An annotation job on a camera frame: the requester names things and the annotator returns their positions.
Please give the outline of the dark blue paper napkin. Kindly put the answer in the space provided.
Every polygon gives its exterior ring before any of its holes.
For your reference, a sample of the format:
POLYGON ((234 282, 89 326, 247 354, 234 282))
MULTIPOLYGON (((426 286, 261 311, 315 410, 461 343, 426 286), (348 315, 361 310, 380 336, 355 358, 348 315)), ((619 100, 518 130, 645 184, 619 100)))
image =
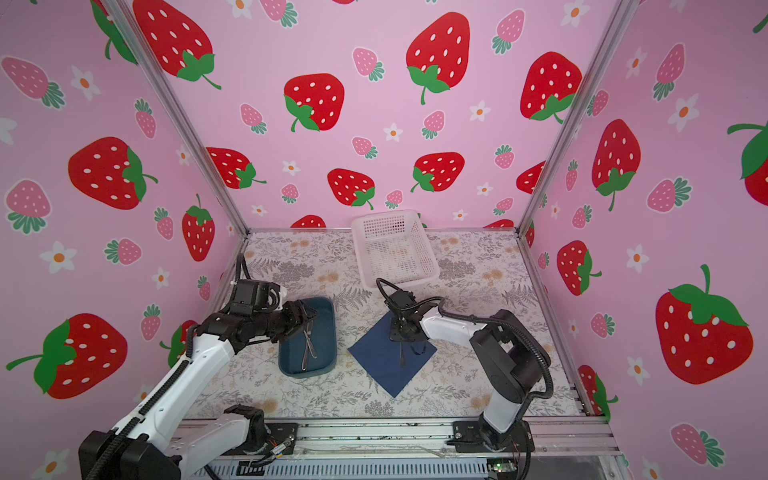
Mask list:
POLYGON ((399 343, 392 341, 392 313, 383 316, 348 351, 366 373, 391 397, 396 398, 436 353, 428 341, 404 343, 405 367, 399 365, 399 343))

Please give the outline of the silver metal fork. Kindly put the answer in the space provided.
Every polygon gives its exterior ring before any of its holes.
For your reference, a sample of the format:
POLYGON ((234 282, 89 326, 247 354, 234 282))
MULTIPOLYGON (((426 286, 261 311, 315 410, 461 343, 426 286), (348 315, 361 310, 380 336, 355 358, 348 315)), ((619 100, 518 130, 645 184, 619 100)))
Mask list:
POLYGON ((314 327, 314 322, 308 321, 303 331, 304 338, 305 338, 305 348, 304 348, 304 354, 301 361, 302 372, 305 372, 308 369, 310 359, 314 359, 317 357, 316 350, 312 341, 313 327, 314 327))

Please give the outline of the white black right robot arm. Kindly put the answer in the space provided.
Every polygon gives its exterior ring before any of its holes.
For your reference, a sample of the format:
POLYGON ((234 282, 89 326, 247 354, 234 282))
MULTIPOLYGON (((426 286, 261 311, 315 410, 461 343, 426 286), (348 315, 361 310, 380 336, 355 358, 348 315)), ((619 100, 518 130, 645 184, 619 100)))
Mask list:
POLYGON ((524 416, 533 401, 553 396, 554 384, 548 353, 520 320, 504 309, 490 317, 450 312, 442 297, 418 301, 400 288, 383 297, 394 315, 392 341, 440 340, 467 347, 493 388, 479 419, 454 422, 447 443, 460 453, 533 452, 524 416))

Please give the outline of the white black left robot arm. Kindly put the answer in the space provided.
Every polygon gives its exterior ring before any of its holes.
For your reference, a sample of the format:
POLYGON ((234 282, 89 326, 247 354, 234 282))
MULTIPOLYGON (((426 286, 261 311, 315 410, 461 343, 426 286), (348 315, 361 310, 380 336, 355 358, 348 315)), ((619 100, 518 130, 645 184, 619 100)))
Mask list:
POLYGON ((85 479, 187 479, 220 455, 240 449, 269 463, 289 447, 277 442, 255 407, 235 405, 197 432, 173 438, 213 377, 248 346, 289 339, 316 316, 302 301, 271 311, 235 306, 209 316, 160 385, 107 432, 93 431, 78 459, 85 479))

